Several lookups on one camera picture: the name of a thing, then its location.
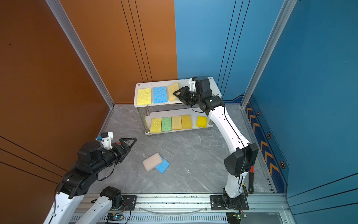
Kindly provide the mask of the dark yellow sponge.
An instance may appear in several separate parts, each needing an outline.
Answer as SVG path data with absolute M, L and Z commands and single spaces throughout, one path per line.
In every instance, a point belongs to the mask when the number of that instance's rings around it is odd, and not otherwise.
M 175 95 L 175 92 L 178 91 L 180 89 L 179 83 L 176 82 L 172 85 L 170 85 L 167 90 L 168 90 L 168 100 L 170 102 L 175 101 L 178 99 L 178 97 Z

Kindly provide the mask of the yellow foam sponge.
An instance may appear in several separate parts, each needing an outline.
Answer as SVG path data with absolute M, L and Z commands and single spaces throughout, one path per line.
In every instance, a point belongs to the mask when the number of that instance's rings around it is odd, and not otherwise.
M 191 129 L 193 127 L 191 115 L 182 115 L 181 123 L 182 129 Z

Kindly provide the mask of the blue textured sponge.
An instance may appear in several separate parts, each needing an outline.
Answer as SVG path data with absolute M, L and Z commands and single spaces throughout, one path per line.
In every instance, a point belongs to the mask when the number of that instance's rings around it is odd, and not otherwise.
M 167 88 L 166 87 L 155 87 L 153 88 L 153 103 L 161 104 L 167 103 Z

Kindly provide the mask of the small bright yellow sponge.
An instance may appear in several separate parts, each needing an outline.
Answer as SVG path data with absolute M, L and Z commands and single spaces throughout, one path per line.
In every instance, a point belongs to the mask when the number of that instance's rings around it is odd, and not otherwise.
M 200 128 L 206 128 L 208 124 L 207 117 L 198 116 L 196 126 Z

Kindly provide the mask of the pale yellow orange sponge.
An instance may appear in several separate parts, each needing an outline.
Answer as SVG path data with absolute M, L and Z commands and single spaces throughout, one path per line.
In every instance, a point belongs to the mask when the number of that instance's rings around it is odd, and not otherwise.
M 172 130 L 182 130 L 181 116 L 172 117 Z

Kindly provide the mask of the pink beige sponge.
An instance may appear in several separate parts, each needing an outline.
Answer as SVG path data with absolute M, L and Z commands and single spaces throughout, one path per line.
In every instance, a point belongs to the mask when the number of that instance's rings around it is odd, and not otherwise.
M 152 156 L 142 161 L 143 166 L 147 172 L 150 172 L 152 169 L 156 168 L 158 165 L 163 163 L 163 159 L 159 153 L 155 153 Z

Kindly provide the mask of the yellow green textured sponge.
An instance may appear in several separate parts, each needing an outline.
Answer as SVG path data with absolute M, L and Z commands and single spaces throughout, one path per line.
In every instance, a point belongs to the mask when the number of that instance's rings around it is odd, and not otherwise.
M 161 133 L 162 118 L 152 118 L 150 133 Z

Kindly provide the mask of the large yellow textured sponge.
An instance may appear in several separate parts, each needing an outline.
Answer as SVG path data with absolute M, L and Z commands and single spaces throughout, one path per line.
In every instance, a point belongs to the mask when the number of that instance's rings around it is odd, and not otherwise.
M 137 105 L 150 105 L 152 103 L 152 89 L 138 89 Z

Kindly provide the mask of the light blue sponge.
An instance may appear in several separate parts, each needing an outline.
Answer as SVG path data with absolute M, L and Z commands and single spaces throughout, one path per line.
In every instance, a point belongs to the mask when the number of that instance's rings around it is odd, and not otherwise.
M 156 167 L 156 170 L 161 174 L 163 174 L 170 166 L 170 163 L 167 160 L 165 160 L 163 157 L 162 157 L 162 161 L 163 162 Z

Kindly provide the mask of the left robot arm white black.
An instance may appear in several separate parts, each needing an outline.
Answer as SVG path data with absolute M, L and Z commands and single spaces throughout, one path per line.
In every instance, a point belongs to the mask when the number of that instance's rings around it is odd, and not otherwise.
M 56 188 L 54 203 L 44 221 L 46 224 L 68 224 L 90 186 L 99 180 L 99 173 L 122 163 L 137 141 L 136 138 L 120 138 L 112 142 L 112 139 L 106 133 L 78 150 L 78 160 Z M 77 223 L 95 224 L 110 210 L 114 210 L 114 214 L 108 220 L 124 220 L 125 211 L 135 210 L 136 200 L 136 196 L 122 196 L 121 190 L 108 186 Z

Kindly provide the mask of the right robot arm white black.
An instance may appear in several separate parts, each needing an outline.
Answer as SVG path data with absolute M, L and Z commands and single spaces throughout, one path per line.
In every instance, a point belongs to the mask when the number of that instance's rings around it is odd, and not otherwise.
M 214 95 L 209 78 L 193 77 L 188 86 L 173 92 L 173 95 L 187 106 L 198 105 L 202 112 L 218 127 L 229 149 L 224 165 L 228 172 L 223 189 L 222 203 L 227 210 L 248 210 L 244 192 L 244 179 L 254 166 L 259 147 L 250 143 L 230 118 L 221 97 Z

